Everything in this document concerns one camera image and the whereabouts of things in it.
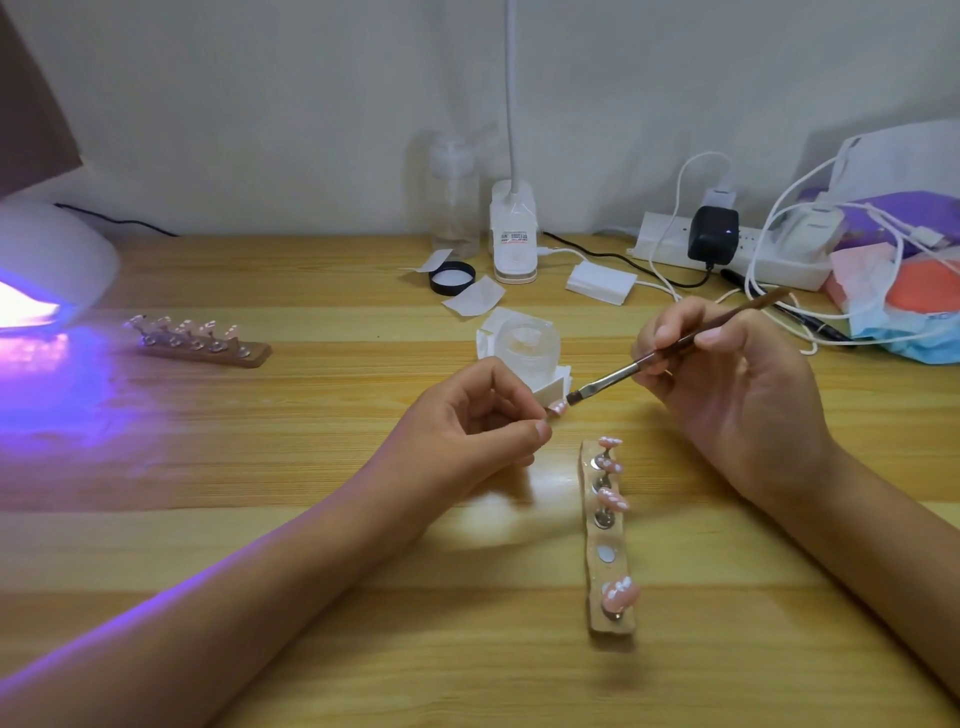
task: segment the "clear container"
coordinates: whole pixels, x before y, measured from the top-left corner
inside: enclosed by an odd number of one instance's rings
[[[517,319],[496,333],[493,354],[536,392],[552,382],[557,372],[560,334],[542,319]]]
[[[430,145],[426,175],[430,238],[435,251],[451,249],[449,260],[480,252],[480,175],[473,150],[458,136],[438,136]]]

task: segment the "bottle cap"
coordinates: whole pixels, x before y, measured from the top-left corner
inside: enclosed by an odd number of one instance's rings
[[[441,296],[463,293],[477,280],[477,272],[462,260],[448,260],[430,273],[430,288]]]
[[[440,134],[430,145],[430,174],[456,180],[473,174],[473,150],[460,136]]]

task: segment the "sticker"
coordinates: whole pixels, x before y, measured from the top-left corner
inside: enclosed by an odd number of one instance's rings
[[[530,238],[527,237],[527,233],[520,232],[501,232],[500,233],[500,244],[504,243],[525,243],[529,241]]]

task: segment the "power adapter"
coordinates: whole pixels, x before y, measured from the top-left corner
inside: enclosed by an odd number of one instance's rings
[[[727,265],[740,243],[740,216],[735,209],[704,205],[690,222],[686,254],[705,263],[707,270]]]

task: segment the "power strip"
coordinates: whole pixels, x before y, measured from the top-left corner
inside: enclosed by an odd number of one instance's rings
[[[638,260],[649,260],[650,251],[653,250],[669,222],[670,215],[661,215],[658,212],[645,213],[636,244],[627,253]],[[691,222],[688,217],[678,217],[673,221],[670,229],[663,236],[660,247],[657,248],[654,262],[692,268],[697,271],[707,269],[702,262],[691,260],[686,255]],[[773,236],[776,234],[768,231],[767,235],[769,239],[760,250],[760,257],[756,261],[756,279],[763,283],[786,285],[804,291],[819,291],[832,270],[829,259],[824,256],[822,260],[814,263],[787,260],[779,255],[780,246],[773,241]],[[733,254],[733,260],[724,267],[733,268],[737,273],[746,275],[759,237],[760,230],[757,228],[740,228],[740,245]]]

